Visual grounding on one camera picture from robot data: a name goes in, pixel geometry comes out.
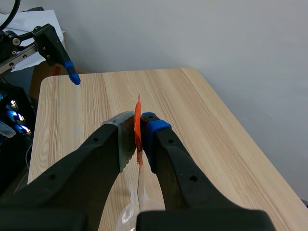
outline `white wall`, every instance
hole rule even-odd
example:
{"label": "white wall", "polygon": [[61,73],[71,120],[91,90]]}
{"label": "white wall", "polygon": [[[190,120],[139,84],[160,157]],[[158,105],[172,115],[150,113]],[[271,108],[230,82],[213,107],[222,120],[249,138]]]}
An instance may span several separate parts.
{"label": "white wall", "polygon": [[198,69],[308,200],[306,0],[23,0],[21,10],[40,5],[55,9],[80,70]]}

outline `white wire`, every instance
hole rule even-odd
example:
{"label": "white wire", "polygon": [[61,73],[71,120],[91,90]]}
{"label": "white wire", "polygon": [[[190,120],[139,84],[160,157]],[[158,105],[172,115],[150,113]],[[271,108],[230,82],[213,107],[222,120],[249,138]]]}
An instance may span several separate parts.
{"label": "white wire", "polygon": [[18,185],[17,185],[17,187],[16,187],[15,191],[13,192],[13,194],[14,194],[15,192],[17,192],[17,190],[18,190],[18,188],[19,188],[19,186],[20,186],[21,182],[23,182],[23,180],[24,180],[25,176],[26,176],[28,173],[29,173],[29,172],[26,172],[26,174],[24,174],[24,176],[21,178],[21,180],[20,180],[20,182],[18,183]]}
{"label": "white wire", "polygon": [[27,168],[30,169],[29,167],[29,164],[28,164],[28,161],[27,161],[27,156],[28,156],[28,152],[30,150],[30,148],[32,147],[32,144],[30,145],[30,147],[28,148],[27,152],[26,152],[26,165],[27,165]]}

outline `orange object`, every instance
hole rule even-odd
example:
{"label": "orange object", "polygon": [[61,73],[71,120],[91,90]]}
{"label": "orange object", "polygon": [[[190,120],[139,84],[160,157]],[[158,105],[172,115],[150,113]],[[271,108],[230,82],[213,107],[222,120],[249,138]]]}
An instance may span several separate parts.
{"label": "orange object", "polygon": [[140,103],[140,94],[139,94],[138,95],[138,102],[137,102],[136,107],[135,107],[135,115],[134,115],[135,145],[137,147],[137,163],[139,164],[139,172],[140,172],[141,166],[143,164],[140,118],[141,118],[141,103]]}

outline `white paper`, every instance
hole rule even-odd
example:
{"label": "white paper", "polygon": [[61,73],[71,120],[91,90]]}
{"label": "white paper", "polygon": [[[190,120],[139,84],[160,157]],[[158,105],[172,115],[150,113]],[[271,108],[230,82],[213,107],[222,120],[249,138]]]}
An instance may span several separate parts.
{"label": "white paper", "polygon": [[[0,14],[0,24],[2,24],[7,17],[8,14]],[[17,13],[15,18],[4,29],[4,31],[11,30],[17,35],[21,35],[26,32],[33,31],[36,26],[44,26],[47,23],[51,24],[55,28],[57,35],[62,42],[64,37],[54,10]],[[32,42],[34,42],[34,40],[31,38],[26,41],[23,41],[21,45],[27,46]],[[27,67],[35,66],[43,61],[45,61],[45,59],[38,52],[36,52],[27,59],[18,63],[13,71],[18,71]]]}

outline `wooden table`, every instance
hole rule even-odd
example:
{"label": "wooden table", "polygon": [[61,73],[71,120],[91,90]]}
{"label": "wooden table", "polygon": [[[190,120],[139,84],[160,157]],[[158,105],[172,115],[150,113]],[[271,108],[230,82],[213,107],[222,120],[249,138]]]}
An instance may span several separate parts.
{"label": "wooden table", "polygon": [[[77,149],[103,121],[134,110],[140,93],[142,111],[155,112],[172,125],[197,165],[227,198],[245,208],[265,210],[278,231],[308,230],[308,209],[196,70],[80,77],[79,86],[67,76],[49,77],[41,84],[29,182]],[[149,197],[163,202],[146,160],[145,172]],[[137,177],[134,156],[110,191],[100,230],[116,229],[129,203],[128,185],[137,188]]]}

